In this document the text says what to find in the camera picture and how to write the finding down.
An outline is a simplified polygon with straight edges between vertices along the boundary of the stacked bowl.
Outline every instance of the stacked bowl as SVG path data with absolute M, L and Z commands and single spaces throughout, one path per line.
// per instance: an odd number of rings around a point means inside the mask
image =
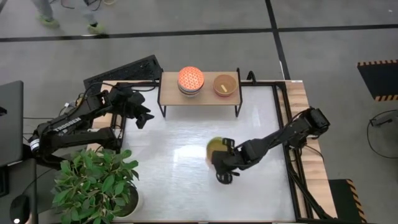
M 199 94 L 205 84 L 205 76 L 195 67 L 185 67 L 178 73 L 178 89 L 187 97 Z

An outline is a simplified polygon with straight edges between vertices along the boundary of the white tabletop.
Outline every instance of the white tabletop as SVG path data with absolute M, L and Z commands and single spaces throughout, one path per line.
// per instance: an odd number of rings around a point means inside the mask
M 206 145 L 213 137 L 236 144 L 263 138 L 278 130 L 272 88 L 242 87 L 239 117 L 233 106 L 168 106 L 163 118 L 157 89 L 142 93 L 155 118 L 143 129 L 128 119 L 123 149 L 126 161 L 139 161 L 137 188 L 144 206 L 119 220 L 129 221 L 292 221 L 294 210 L 282 146 L 271 149 L 256 166 L 238 171 L 233 183 L 223 185 L 205 162 Z

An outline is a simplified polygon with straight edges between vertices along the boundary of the gray floor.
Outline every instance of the gray floor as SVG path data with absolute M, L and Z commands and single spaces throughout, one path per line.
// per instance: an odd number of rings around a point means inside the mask
M 398 23 L 398 3 L 393 0 L 272 0 L 272 5 L 279 27 Z M 78 12 L 61 8 L 59 1 L 53 8 L 62 30 L 39 26 L 31 2 L 8 0 L 0 13 L 0 37 L 86 34 Z M 270 27 L 261 0 L 119 0 L 102 6 L 96 15 L 112 34 Z M 395 109 L 396 102 L 374 102 L 356 63 L 398 59 L 398 30 L 292 32 L 280 38 L 291 78 L 304 81 L 310 104 L 331 122 L 320 140 L 329 178 L 353 179 L 369 222 L 396 223 L 398 161 L 375 155 L 366 141 L 368 119 Z M 84 79 L 150 54 L 166 71 L 186 65 L 206 71 L 241 67 L 243 73 L 253 70 L 258 79 L 282 79 L 272 34 L 228 34 L 3 42 L 0 84 L 24 81 L 24 114 L 54 117 L 84 90 Z M 35 125 L 37 121 L 27 121 L 25 132 Z M 397 126 L 371 130 L 371 141 L 381 153 L 398 156 Z

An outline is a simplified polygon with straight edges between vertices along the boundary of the sneaker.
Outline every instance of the sneaker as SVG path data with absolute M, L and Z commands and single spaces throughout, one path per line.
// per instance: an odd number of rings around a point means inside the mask
M 101 24 L 97 24 L 96 27 L 88 25 L 87 30 L 91 34 L 105 34 L 105 28 Z
M 48 20 L 43 15 L 39 15 L 37 17 L 37 19 L 45 27 L 48 27 L 48 28 L 51 28 L 51 29 L 56 29 L 56 28 L 60 27 L 60 23 L 56 19 Z

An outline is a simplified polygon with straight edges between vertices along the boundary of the green plant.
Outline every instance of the green plant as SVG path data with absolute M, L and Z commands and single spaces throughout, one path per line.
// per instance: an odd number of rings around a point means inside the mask
M 62 161 L 52 190 L 55 194 L 52 203 L 62 213 L 62 224 L 110 223 L 135 200 L 129 187 L 135 187 L 133 177 L 139 178 L 133 170 L 138 162 L 123 162 L 130 156 L 130 150 L 121 154 L 82 150 L 72 154 L 71 161 Z

